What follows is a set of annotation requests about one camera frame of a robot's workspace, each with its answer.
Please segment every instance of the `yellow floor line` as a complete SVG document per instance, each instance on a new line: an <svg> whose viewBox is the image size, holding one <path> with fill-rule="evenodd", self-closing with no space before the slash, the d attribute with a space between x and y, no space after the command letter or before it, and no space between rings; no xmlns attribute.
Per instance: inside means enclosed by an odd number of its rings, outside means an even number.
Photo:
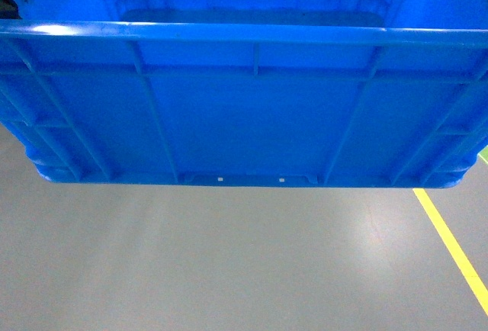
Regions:
<svg viewBox="0 0 488 331"><path fill-rule="evenodd" d="M486 289L485 284L481 281L476 270L471 265L470 260L466 257L461 246L459 246L459 243L451 230L449 230L448 225L442 219L434 203L432 203L432 200L430 200L427 192L423 188L414 188L413 192L415 192L420 204L422 204L425 212L429 216L430 221L434 224L434 227L451 253L456 265L461 270L466 282L471 287L475 297L478 299L478 302L480 302L481 307L488 316L488 290Z"/></svg>

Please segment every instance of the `gray floor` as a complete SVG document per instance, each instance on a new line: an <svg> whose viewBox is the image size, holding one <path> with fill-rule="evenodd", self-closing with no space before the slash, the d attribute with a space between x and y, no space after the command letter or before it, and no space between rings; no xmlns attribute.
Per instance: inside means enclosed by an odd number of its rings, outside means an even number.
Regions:
<svg viewBox="0 0 488 331"><path fill-rule="evenodd" d="M429 191L488 281L477 165ZM411 190L54 185L0 127L1 330L487 330Z"/></svg>

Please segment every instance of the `blue plastic crate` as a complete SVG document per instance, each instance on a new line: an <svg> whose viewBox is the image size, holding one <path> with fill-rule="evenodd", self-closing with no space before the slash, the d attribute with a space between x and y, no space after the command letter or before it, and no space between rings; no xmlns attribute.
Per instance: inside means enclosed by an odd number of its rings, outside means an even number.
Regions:
<svg viewBox="0 0 488 331"><path fill-rule="evenodd" d="M443 188L488 144L486 0L15 1L0 121L54 182Z"/></svg>

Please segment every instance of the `epoxy floor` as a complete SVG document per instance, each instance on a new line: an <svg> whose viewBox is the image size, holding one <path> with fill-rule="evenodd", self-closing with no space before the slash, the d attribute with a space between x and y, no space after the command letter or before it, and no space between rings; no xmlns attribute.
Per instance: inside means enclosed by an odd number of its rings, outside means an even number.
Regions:
<svg viewBox="0 0 488 331"><path fill-rule="evenodd" d="M429 190L485 284L488 165ZM0 127L1 330L470 330L412 190L55 185Z"/></svg>

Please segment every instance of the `floor marking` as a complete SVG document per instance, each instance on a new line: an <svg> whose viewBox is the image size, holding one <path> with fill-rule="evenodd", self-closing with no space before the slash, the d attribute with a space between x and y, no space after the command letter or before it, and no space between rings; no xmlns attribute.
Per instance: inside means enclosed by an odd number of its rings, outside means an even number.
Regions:
<svg viewBox="0 0 488 331"><path fill-rule="evenodd" d="M442 219L434 203L432 203L432 200L430 200L427 192L423 188L414 188L413 192L419 199L420 204L424 207L430 221L434 224L434 227L442 238L445 246L448 248L448 251L451 253L456 265L461 270L461 273L473 291L474 296L478 299L478 302L480 302L481 307L488 316L488 290L486 289L485 284L481 281L480 276L476 273L470 260L466 257L461 246L459 246L459 243L451 230L449 230L448 225Z"/></svg>

